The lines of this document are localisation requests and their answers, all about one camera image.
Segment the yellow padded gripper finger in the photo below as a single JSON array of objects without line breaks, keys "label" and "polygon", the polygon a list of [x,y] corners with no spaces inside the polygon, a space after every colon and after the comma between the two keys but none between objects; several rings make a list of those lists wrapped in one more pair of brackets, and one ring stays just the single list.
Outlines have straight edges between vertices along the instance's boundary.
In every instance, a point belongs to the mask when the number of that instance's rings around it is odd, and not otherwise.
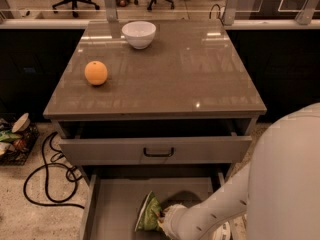
[{"label": "yellow padded gripper finger", "polygon": [[178,206],[169,206],[160,212],[160,216],[157,219],[158,226],[170,240],[178,240],[177,234],[172,227],[174,215],[178,210]]}]

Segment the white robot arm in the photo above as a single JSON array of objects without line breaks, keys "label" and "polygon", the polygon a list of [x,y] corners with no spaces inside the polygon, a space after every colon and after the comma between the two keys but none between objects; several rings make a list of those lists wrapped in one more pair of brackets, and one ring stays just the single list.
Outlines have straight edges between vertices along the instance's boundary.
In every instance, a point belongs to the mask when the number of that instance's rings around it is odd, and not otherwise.
[{"label": "white robot arm", "polygon": [[273,123],[251,162],[207,200],[173,205],[162,222],[173,240],[204,240],[247,215],[248,240],[320,240],[320,104]]}]

